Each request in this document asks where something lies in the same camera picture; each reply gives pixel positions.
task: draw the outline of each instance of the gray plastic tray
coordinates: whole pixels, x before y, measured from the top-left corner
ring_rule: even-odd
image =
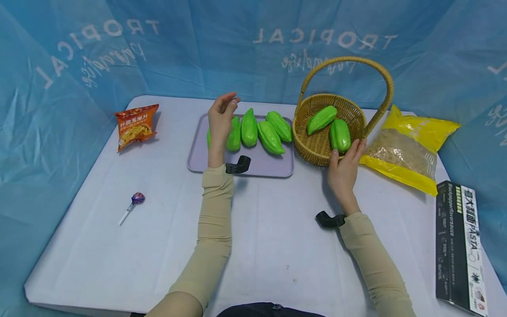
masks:
[[[265,116],[256,116],[257,122],[266,120]],[[292,121],[284,118],[289,125],[292,126]],[[206,135],[208,133],[208,114],[204,114],[199,119],[199,125],[194,136],[194,142],[190,149],[189,158],[187,160],[187,167],[194,172],[204,172],[208,166],[208,145]],[[257,140],[257,145],[247,148],[241,144],[239,151],[231,153],[225,151],[225,161],[228,163],[237,163],[241,155],[246,155],[252,159],[250,168],[247,172],[241,175],[265,176],[265,177],[278,177],[286,178],[294,172],[294,145],[292,143],[282,142],[282,147],[285,149],[285,154],[272,155],[264,149],[261,141]]]

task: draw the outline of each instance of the yellow plastic bag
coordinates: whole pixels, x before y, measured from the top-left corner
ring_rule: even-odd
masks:
[[[403,116],[392,105],[361,164],[432,196],[437,195],[437,151],[460,125],[451,121]]]

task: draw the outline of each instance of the white table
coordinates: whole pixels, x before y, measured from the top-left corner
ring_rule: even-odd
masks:
[[[129,108],[154,103],[160,104],[156,140],[118,155],[113,132],[25,284],[31,303],[127,316],[149,311],[179,276],[196,243],[202,193],[202,174],[188,171],[186,161],[198,119],[212,101],[141,96]],[[250,107],[257,115],[277,110],[289,118],[295,110],[241,102],[237,113]],[[373,113],[365,111],[367,118]],[[440,182],[448,176],[438,163]],[[206,315],[256,301],[327,317],[376,315],[340,237],[314,219],[321,210],[339,210],[325,184],[325,170],[298,155],[288,179],[235,178],[232,255]],[[146,202],[119,227],[136,191]],[[434,296],[434,199],[366,167],[354,191],[400,270],[416,314],[466,316]],[[483,259],[490,316],[504,316],[507,297]]]

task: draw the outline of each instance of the lollipop stick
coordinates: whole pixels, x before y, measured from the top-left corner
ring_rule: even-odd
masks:
[[[133,209],[132,207],[134,207],[134,206],[133,206],[133,204],[131,204],[131,205],[130,205],[130,207],[128,207],[127,211],[123,214],[122,219],[121,219],[121,220],[120,220],[120,222],[118,223],[118,225],[119,225],[119,226],[121,226],[121,225],[123,224],[123,222],[125,221],[125,219],[127,219],[127,217],[128,217],[128,215],[129,215],[129,213],[130,213],[130,212],[132,211],[132,209]]]

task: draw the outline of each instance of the purple lollipop wrapper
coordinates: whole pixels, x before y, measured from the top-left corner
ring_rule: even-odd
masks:
[[[132,204],[134,205],[140,204],[144,202],[145,199],[146,197],[142,193],[137,192],[132,196]]]

